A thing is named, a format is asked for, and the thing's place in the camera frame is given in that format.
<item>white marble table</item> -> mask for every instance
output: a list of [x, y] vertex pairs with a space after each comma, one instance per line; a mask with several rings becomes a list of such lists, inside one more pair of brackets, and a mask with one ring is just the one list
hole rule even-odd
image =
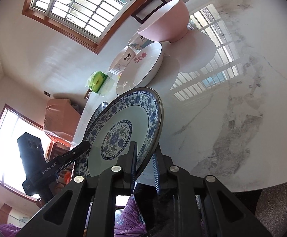
[[[148, 85], [164, 106], [162, 153], [193, 175], [217, 176], [231, 191], [287, 182], [287, 2], [186, 5], [195, 15], [194, 28], [206, 32], [216, 48], [212, 53], [200, 32], [195, 43], [186, 38], [171, 44]], [[98, 105], [117, 97], [116, 79], [107, 81], [102, 96], [91, 94], [73, 145], [81, 142]], [[154, 184], [151, 163], [138, 181]]]

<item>bowl foot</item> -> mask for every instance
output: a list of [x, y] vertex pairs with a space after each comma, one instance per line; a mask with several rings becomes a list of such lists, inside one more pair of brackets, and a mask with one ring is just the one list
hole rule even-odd
[[170, 43], [173, 43], [173, 42], [177, 42], [179, 40], [181, 40], [188, 32], [188, 28], [185, 28], [183, 29], [183, 31], [181, 33], [179, 33], [175, 38], [169, 40]]

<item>green tissue package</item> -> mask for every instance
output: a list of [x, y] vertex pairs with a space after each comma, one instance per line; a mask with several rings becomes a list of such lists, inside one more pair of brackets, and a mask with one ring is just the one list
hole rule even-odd
[[90, 88], [93, 92], [97, 93], [105, 80], [107, 79], [107, 75], [105, 75], [101, 71], [95, 71], [86, 82], [86, 86]]

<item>window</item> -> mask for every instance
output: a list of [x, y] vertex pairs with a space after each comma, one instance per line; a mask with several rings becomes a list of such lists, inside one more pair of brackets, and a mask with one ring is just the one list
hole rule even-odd
[[23, 14], [98, 53], [122, 22], [145, 1], [26, 0]]
[[236, 46], [213, 4], [190, 15], [188, 28], [208, 35], [216, 45], [216, 54], [198, 71], [179, 72], [170, 90], [182, 102], [190, 102], [191, 98], [243, 73]]
[[19, 155], [17, 139], [25, 132], [40, 138], [46, 153], [51, 140], [42, 127], [5, 105], [0, 118], [0, 183], [17, 194], [35, 200], [39, 196], [37, 194], [32, 197], [27, 196], [22, 186], [26, 175]]

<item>wooden window frame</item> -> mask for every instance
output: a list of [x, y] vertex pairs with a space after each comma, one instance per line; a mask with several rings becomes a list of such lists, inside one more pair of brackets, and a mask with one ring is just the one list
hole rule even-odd
[[[24, 116], [23, 114], [19, 113], [18, 111], [14, 110], [12, 107], [10, 107], [10, 106], [7, 105], [7, 104], [5, 104], [3, 110], [2, 110], [2, 112], [1, 112], [1, 114], [0, 114], [0, 120], [1, 120], [1, 118], [2, 118], [2, 115], [3, 115], [4, 111], [5, 111], [5, 109], [11, 110], [12, 112], [16, 113], [20, 118], [22, 118], [23, 120], [27, 121], [28, 123], [34, 125], [34, 126], [37, 127], [37, 128], [40, 128], [41, 130], [43, 130], [43, 126], [39, 125], [39, 124], [36, 123], [35, 121], [29, 119], [28, 117], [26, 117], [26, 116]], [[49, 145], [49, 147], [48, 147], [48, 150], [47, 150], [46, 154], [52, 150], [52, 146], [53, 146], [53, 141], [51, 140], [51, 143], [50, 143], [50, 145]], [[18, 196], [20, 196], [20, 197], [26, 199], [26, 200], [29, 200], [29, 201], [32, 201], [32, 202], [36, 202], [36, 199], [35, 199], [35, 198], [32, 198], [32, 197], [30, 197], [30, 196], [27, 196], [27, 195], [21, 193], [20, 191], [18, 191], [18, 190], [16, 190], [15, 188], [9, 186], [9, 185], [6, 184], [6, 183], [0, 182], [0, 185], [3, 186], [5, 189], [11, 191], [12, 193], [14, 193], [14, 194], [16, 194], [16, 195], [18, 195]]]
[[71, 38], [72, 40], [78, 42], [82, 46], [88, 48], [92, 52], [99, 54], [101, 49], [105, 46], [108, 40], [112, 37], [112, 35], [117, 31], [117, 29], [126, 21], [126, 19], [131, 16], [144, 2], [147, 0], [136, 0], [134, 1], [128, 9], [116, 20], [116, 22], [111, 26], [105, 36], [99, 43], [95, 43], [91, 39], [83, 36], [82, 34], [78, 33], [77, 31], [63, 25], [56, 20], [49, 18], [33, 9], [31, 9], [32, 0], [25, 0], [22, 15], [25, 15], [33, 20], [36, 20], [58, 32], [61, 34]]

